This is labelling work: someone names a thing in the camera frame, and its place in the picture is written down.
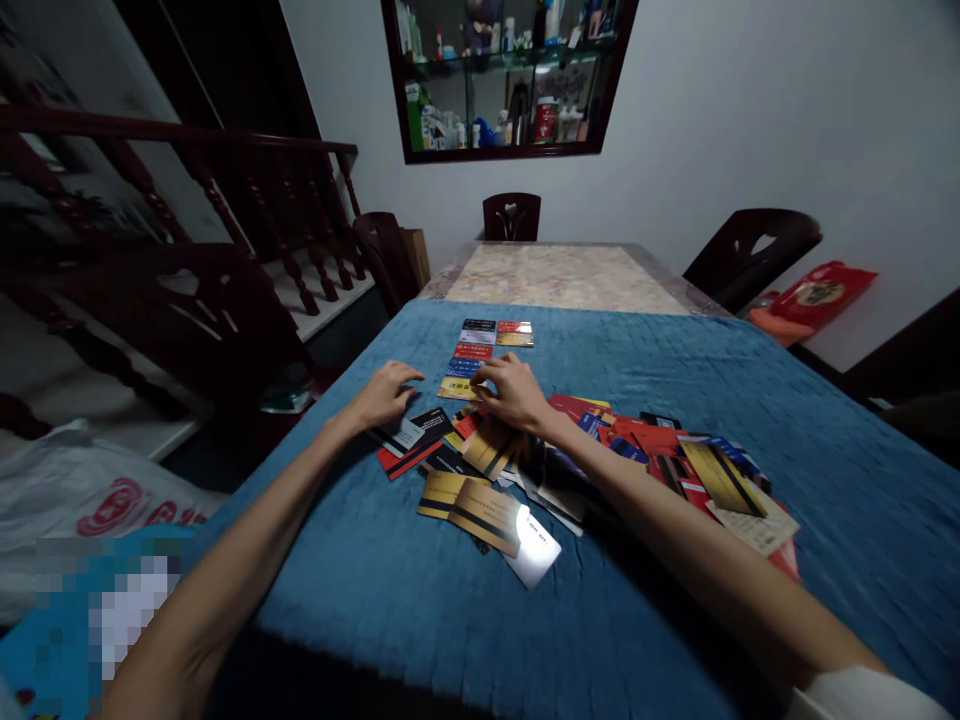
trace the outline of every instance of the chair backrest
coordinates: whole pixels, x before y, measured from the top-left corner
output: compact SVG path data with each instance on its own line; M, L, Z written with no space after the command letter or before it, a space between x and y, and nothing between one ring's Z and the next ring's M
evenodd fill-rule
M536 242L539 232L539 195L503 193L483 201L485 240Z
M763 236L774 238L755 251ZM740 312L823 239L809 215L793 210L737 210L683 277L728 312Z
M366 213L353 221L353 230L387 314L393 317L420 292L397 218L393 213Z
M61 291L218 408L256 407L283 368L314 366L270 278L232 245L118 254Z

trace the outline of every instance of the hand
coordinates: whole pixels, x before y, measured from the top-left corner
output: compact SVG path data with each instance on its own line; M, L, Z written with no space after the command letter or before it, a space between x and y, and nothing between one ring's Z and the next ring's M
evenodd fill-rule
M480 385L484 380L493 381L496 395ZM518 430L542 435L545 426L559 415L547 404L530 366L520 362L515 353L487 362L470 384L484 407Z
M423 379L419 370L391 360L373 374L370 382L340 412L340 416L360 432L383 425L406 410L407 401L417 391L406 383Z

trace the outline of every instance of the red gift bag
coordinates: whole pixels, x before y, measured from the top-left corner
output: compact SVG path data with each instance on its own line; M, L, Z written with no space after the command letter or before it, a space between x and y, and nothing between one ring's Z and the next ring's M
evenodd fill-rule
M770 312L819 330L866 292L877 275L834 260L807 273L774 301Z

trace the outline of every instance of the dining table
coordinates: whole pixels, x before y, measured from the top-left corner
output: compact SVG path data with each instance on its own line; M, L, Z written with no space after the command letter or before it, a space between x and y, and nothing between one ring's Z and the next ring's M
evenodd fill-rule
M960 474L639 244L465 246L199 531L195 557L384 362L426 378L407 417L438 406L452 417L465 403L437 389L465 319L532 323L533 347L515 351L547 396L741 443L800 524L803 586L891 672L960 715ZM257 611L260 632L480 716L780 712L734 639L629 534L599 523L577 537L532 506L561 552L528 592L498 552L418 515L423 478L390 481L376 449L357 438L331 468ZM335 677L310 675L318 702L355 693Z

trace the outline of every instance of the forearm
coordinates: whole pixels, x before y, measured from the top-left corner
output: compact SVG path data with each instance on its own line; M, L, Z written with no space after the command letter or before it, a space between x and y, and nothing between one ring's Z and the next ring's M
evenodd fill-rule
M155 688L165 687L164 699L173 706L206 696L224 654L276 577L328 468L356 432L349 419L333 418L224 533L131 648L105 710L116 709L120 717L149 702Z
M542 437L567 453L694 598L753 655L779 690L852 665L885 671L860 640L801 586L645 468L603 447L565 416Z

